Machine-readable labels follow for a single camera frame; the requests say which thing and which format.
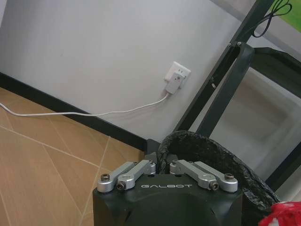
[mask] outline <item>red fabric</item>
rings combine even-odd
[[[277,203],[271,209],[272,213],[259,226],[269,226],[274,218],[278,220],[279,226],[301,226],[301,202]]]

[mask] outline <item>silver metal link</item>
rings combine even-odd
[[[121,165],[119,168],[117,168],[116,170],[111,172],[110,174],[105,175],[105,177],[101,177],[97,183],[97,190],[102,193],[112,191],[117,182],[118,176],[126,173],[127,171],[132,169],[134,166],[135,166],[135,164],[133,162],[127,161],[126,163]]]
[[[169,169],[170,173],[173,174],[187,174],[195,181],[197,181],[198,185],[202,188],[215,191],[219,187],[215,176],[203,172],[202,170],[185,160],[173,161],[170,164]]]
[[[215,175],[220,188],[226,192],[236,192],[238,190],[238,181],[231,174],[223,174],[220,171],[206,165],[201,161],[196,161],[193,165],[206,173]]]
[[[142,174],[155,174],[156,164],[150,160],[142,160],[137,165],[135,165],[129,172],[118,176],[117,189],[127,190],[135,186],[135,181]]]

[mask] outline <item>white cable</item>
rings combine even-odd
[[[15,116],[21,116],[21,117],[33,117],[33,116],[45,116],[45,115],[66,115],[66,114],[76,114],[76,115],[81,115],[81,116],[104,116],[104,115],[107,115],[107,114],[113,114],[113,113],[128,113],[128,112],[133,112],[133,111],[136,111],[136,110],[139,110],[141,108],[145,108],[145,107],[149,107],[149,106],[152,106],[152,105],[156,105],[156,104],[159,104],[161,103],[162,101],[164,101],[167,97],[168,97],[169,93],[167,93],[165,95],[165,97],[163,97],[161,100],[157,101],[157,102],[154,102],[154,103],[151,103],[151,104],[148,104],[148,105],[143,105],[143,106],[140,106],[140,107],[137,107],[137,108],[134,108],[134,109],[131,109],[131,110],[127,110],[127,111],[114,111],[114,112],[106,112],[106,113],[102,113],[102,114],[84,114],[84,113],[78,113],[78,112],[56,112],[56,113],[37,113],[37,114],[18,114],[18,113],[15,113],[13,111],[11,111],[10,109],[8,109],[3,103],[0,103],[0,106],[4,108],[4,110],[6,110],[7,112],[15,115]]]

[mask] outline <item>power adapter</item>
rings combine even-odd
[[[165,90],[170,94],[174,94],[180,88],[180,85],[184,79],[185,77],[181,72],[174,72],[168,84],[166,85]]]

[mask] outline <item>tile floor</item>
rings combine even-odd
[[[52,112],[0,88],[18,113]],[[64,116],[16,117],[0,108],[0,226],[92,226],[101,174],[143,153]]]

